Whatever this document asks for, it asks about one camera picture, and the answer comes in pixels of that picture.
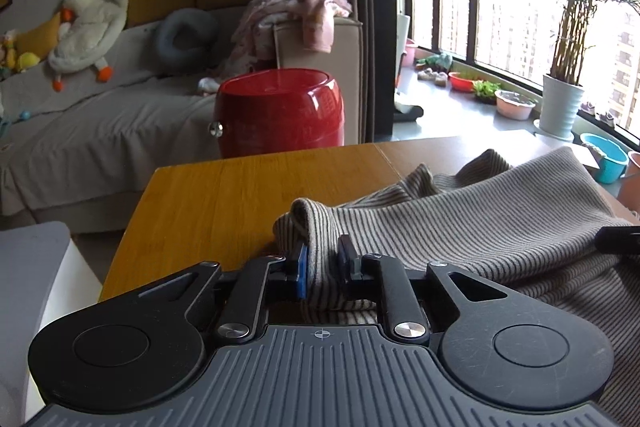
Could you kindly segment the grey striped knit sweater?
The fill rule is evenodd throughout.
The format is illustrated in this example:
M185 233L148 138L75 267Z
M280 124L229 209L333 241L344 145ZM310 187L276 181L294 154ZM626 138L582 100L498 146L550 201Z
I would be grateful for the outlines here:
M453 176L416 168L396 184L330 207L294 200L273 227L282 253L308 247L308 320L370 324L375 306L337 289L338 240L359 254L398 258L421 270L432 260L521 291L578 315L612 343L612 378L601 398L616 421L639 421L639 254L606 255L597 231L620 219L567 148L513 167L494 150Z

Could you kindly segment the pink clothes pile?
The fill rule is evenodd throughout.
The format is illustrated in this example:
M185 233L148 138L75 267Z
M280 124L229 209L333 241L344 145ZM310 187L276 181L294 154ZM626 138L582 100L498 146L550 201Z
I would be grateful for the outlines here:
M272 62L276 58L274 28L283 23L299 24L305 49L329 53L334 20L350 14L348 0L253 0L231 37L233 49L216 70L216 78L224 81Z

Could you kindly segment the pink bucket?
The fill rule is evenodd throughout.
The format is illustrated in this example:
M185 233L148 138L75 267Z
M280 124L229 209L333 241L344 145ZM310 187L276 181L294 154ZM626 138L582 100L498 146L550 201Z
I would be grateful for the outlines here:
M620 178L618 201L631 211L640 212L640 153L628 153L628 166Z

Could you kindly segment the blue plastic basin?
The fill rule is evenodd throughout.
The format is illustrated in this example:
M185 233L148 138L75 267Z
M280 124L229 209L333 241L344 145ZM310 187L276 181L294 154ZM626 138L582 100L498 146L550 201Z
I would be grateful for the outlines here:
M603 184L611 184L623 176L628 156L619 145L593 133L582 133L580 141L590 150L597 150L599 170L594 174L594 179Z

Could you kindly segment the pink bowl with lid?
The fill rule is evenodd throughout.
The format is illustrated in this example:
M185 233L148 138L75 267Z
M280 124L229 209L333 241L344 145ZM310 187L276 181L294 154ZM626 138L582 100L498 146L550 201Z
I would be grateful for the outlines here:
M497 112L506 118L524 121L533 112L536 103L521 93L497 90L495 92Z

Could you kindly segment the red round stool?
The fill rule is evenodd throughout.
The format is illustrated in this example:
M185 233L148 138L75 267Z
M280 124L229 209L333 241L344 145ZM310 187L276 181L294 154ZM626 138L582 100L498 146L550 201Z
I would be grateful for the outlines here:
M342 146L344 126L344 101L333 76L279 68L225 81L209 133L227 159Z

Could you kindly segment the white upright vacuum cleaner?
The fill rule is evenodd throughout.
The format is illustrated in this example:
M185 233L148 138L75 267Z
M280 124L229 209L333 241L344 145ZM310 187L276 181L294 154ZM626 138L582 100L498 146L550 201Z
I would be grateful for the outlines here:
M423 115L423 110L406 101L406 95L400 87L402 72L407 67L401 66L402 52L411 28L411 8L409 0L396 0L396 61L394 88L394 123L416 121Z

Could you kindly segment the red bowl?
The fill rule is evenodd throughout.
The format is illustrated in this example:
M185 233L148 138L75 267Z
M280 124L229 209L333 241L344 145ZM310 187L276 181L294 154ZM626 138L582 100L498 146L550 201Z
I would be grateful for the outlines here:
M458 92L473 93L475 79L470 79L461 72L450 72L448 78L451 84L451 89Z

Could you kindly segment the pink plastic basin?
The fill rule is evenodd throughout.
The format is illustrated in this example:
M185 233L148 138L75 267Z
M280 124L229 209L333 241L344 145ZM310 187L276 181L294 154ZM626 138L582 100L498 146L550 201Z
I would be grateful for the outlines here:
M402 52L401 66L412 67L416 60L416 43L408 38L406 40L404 52Z

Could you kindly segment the grey neck pillow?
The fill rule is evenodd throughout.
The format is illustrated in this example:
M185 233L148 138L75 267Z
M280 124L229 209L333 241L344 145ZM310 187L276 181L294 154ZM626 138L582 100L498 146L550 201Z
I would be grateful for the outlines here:
M189 74L212 61L220 26L216 16L194 8L178 9L157 26L153 49L162 72Z

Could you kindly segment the white goose plush toy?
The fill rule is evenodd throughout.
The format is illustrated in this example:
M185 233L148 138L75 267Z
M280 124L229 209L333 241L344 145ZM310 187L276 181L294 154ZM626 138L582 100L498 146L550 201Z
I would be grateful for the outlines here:
M48 54L55 92L63 89L63 76L89 67L96 80L107 82L113 69L105 55L127 23L128 0L63 0L58 44Z

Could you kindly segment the yellow plush toy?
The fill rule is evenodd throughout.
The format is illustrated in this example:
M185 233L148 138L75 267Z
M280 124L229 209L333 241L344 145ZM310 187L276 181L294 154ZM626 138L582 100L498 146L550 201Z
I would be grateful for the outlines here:
M40 63L40 58L32 52L18 53L16 31L7 31L1 39L1 79L6 80L14 74L26 72Z

